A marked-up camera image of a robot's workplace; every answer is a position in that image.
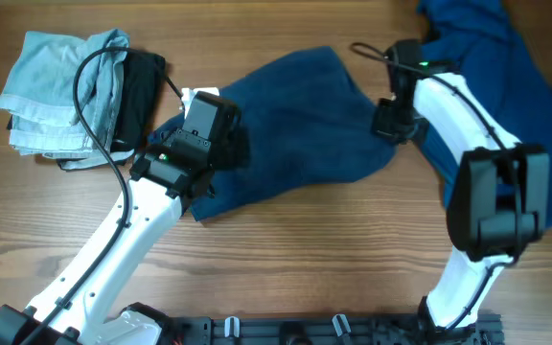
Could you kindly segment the dark navy blue shorts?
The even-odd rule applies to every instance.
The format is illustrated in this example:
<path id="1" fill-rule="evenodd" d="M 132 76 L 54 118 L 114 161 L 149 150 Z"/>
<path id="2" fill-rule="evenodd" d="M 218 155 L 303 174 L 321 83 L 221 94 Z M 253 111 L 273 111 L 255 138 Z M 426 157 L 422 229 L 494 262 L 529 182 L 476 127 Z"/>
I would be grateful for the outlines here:
<path id="1" fill-rule="evenodd" d="M 329 46 L 280 57 L 219 90 L 241 109 L 249 163 L 220 171 L 202 221 L 310 184 L 353 183 L 384 168 L 393 144 L 371 131 L 376 107 Z"/>

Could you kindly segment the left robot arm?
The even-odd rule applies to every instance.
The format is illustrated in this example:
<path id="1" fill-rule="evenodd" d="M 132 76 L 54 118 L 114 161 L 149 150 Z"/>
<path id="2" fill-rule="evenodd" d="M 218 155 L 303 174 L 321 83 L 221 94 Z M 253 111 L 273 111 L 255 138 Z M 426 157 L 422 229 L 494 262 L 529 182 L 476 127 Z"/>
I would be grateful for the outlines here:
<path id="1" fill-rule="evenodd" d="M 0 344 L 159 344 L 168 317 L 137 305 L 108 313 L 139 263 L 191 203 L 212 196 L 217 170 L 242 164 L 241 111 L 203 90 L 182 127 L 133 163 L 122 194 L 73 261 L 24 310 L 0 308 Z"/>

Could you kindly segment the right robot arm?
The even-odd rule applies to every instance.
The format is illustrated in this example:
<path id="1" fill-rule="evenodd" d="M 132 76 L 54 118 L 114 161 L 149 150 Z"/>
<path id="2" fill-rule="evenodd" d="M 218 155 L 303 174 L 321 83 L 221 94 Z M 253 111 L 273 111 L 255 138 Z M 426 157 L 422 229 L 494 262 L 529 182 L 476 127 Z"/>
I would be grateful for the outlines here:
<path id="1" fill-rule="evenodd" d="M 544 234 L 549 155 L 496 122 L 448 63 L 423 59 L 419 41 L 371 57 L 386 64 L 392 93 L 379 101 L 373 131 L 403 144 L 430 127 L 456 164 L 446 208 L 452 251 L 419 314 L 427 339 L 462 338 L 498 275 Z"/>

